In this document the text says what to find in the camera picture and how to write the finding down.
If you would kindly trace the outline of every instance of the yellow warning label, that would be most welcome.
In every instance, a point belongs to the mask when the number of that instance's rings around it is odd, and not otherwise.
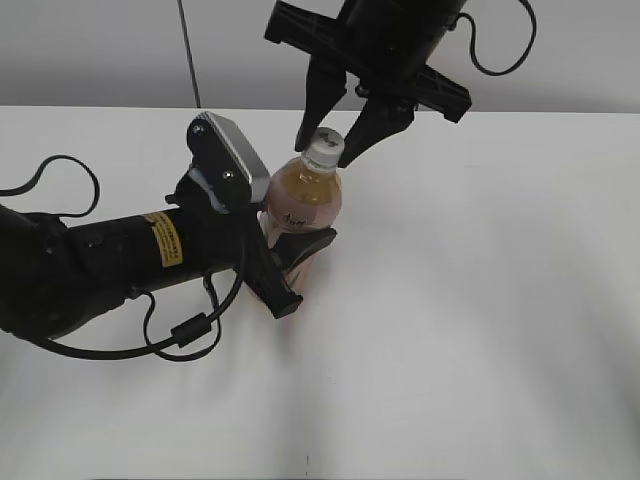
[[[176,227],[171,222],[169,215],[164,212],[148,213],[143,215],[153,230],[158,242],[163,268],[180,265],[183,262],[182,245]]]

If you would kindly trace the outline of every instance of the black cylinder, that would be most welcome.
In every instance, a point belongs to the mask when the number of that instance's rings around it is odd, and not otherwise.
[[[345,48],[380,75],[406,80],[433,53],[466,0],[354,0],[341,14]]]
[[[0,328],[57,338],[141,290],[231,268],[237,239],[227,221],[174,209],[68,229],[0,207]]]

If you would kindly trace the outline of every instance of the robotic arm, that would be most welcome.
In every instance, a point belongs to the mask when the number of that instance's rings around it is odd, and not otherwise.
[[[348,166],[379,141],[405,130],[418,104],[457,122],[471,106],[468,91],[425,65],[447,30],[459,18],[472,25],[474,64],[491,75],[510,73],[528,55],[504,72],[480,66],[475,56],[475,23],[460,9],[466,0],[346,0],[332,19],[276,2],[266,38],[286,42],[310,54],[307,102],[295,148],[305,149],[324,117],[346,93],[346,72],[360,78],[357,93],[367,103],[346,136],[340,161]],[[327,247],[336,232],[280,237],[269,249],[257,221],[269,184],[269,173],[238,127],[204,112],[187,131],[193,154],[188,172],[162,212],[68,228],[62,217],[84,216],[96,206],[97,178],[82,162],[66,156],[45,160],[22,187],[0,190],[1,196],[27,192],[46,166],[66,159],[80,164],[95,186],[94,202],[85,214],[18,213],[0,205],[0,328],[47,350],[76,358],[118,360],[156,354],[169,360],[193,360],[209,353],[171,356],[162,350],[184,347],[212,330],[246,283],[274,317],[294,312],[302,297],[284,276],[309,256]],[[234,269],[236,281],[221,303],[211,274]],[[199,314],[151,343],[146,325],[155,306],[151,292],[203,277],[214,311]],[[128,298],[148,296],[146,346],[120,351],[81,350],[56,339],[119,307]]]
[[[288,43],[310,55],[307,102],[295,149],[304,150],[316,128],[347,92],[346,72],[360,79],[356,93],[367,98],[362,113],[345,138],[340,167],[365,150],[411,125],[424,105],[458,122],[471,107],[466,88],[425,65],[459,18],[471,24],[470,55],[486,75],[507,75],[526,60],[537,32],[528,0],[518,0],[531,18],[529,44],[510,68],[494,72],[476,55],[476,25],[460,13],[467,0],[346,0],[337,18],[276,2],[265,38]]]

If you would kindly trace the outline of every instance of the brown liquid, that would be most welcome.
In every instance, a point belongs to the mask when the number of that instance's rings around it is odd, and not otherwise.
[[[342,207],[342,185],[337,173],[318,173],[301,158],[294,158],[271,179],[266,213],[261,222],[269,247],[282,233],[304,233],[327,228]],[[313,257],[287,276],[290,287],[301,293]]]

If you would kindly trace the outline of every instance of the screw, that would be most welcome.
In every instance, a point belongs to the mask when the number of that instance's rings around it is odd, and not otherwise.
[[[370,94],[371,94],[371,90],[369,90],[366,87],[363,87],[362,84],[359,84],[356,87],[356,95],[358,95],[360,98],[367,98]]]

